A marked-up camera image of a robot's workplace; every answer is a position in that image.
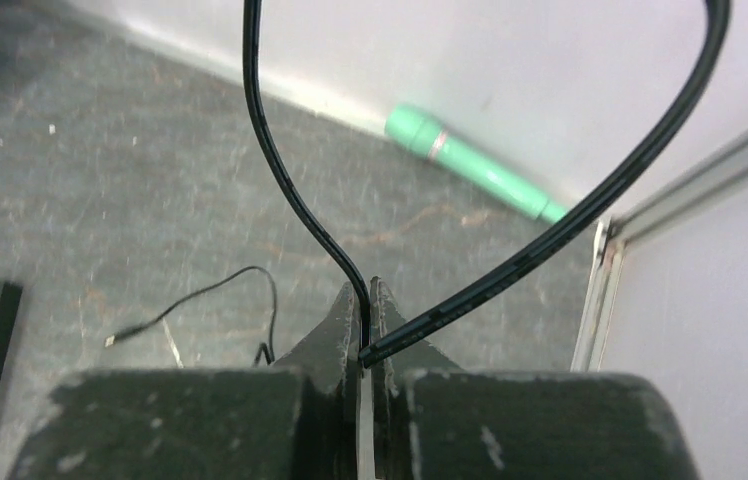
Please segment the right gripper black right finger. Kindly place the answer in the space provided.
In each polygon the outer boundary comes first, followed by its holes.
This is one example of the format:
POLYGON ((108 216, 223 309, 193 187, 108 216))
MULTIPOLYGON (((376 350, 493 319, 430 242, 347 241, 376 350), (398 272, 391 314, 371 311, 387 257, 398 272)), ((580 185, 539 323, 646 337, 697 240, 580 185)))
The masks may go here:
POLYGON ((630 374, 465 370, 428 341, 372 368, 385 479, 695 479, 668 401, 630 374))

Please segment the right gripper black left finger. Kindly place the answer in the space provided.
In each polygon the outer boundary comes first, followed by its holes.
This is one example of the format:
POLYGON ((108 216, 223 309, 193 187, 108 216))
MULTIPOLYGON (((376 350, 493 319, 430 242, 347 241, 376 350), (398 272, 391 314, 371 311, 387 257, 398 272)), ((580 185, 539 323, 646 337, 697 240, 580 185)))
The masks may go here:
POLYGON ((358 302, 268 367, 88 370, 48 395, 12 479, 354 479, 358 302))

